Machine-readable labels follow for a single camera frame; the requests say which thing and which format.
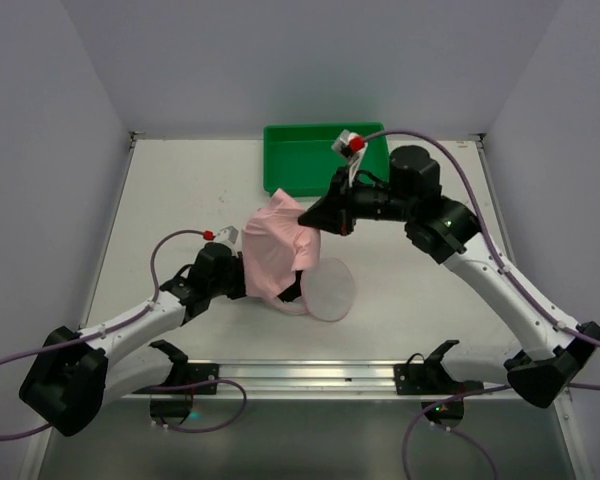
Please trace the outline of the pink bra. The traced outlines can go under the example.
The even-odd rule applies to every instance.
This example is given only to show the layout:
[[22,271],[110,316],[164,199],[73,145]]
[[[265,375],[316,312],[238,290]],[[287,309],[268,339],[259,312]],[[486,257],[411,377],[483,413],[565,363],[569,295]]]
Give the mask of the pink bra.
[[246,293],[278,309],[293,300],[279,298],[296,283],[296,274],[317,265],[321,234],[302,226],[304,207],[282,189],[258,209],[242,230]]

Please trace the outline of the black bra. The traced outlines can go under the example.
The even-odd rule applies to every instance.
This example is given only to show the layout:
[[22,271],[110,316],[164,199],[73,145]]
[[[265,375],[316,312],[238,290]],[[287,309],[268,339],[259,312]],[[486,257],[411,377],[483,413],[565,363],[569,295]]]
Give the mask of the black bra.
[[302,271],[296,271],[295,272],[295,281],[292,285],[290,285],[288,288],[286,288],[285,290],[283,290],[278,296],[277,298],[285,303],[291,303],[294,302],[296,299],[298,299],[299,297],[302,296],[302,291],[301,291],[301,279],[302,279]]

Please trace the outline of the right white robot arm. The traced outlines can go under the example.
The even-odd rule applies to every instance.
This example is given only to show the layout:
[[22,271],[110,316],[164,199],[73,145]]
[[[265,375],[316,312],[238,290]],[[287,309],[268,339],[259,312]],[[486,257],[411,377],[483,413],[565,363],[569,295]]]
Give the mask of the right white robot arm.
[[556,308],[495,246],[479,217],[442,193],[440,165],[419,146],[389,156],[389,176],[359,180],[364,143],[337,142],[346,163],[327,193],[299,217],[302,226],[349,235],[357,220],[396,221],[421,252],[469,285],[514,334],[521,349],[471,354],[456,340],[438,346],[404,376],[426,394],[456,394],[485,383],[506,384],[528,403],[549,407],[586,365],[600,326],[579,323]]

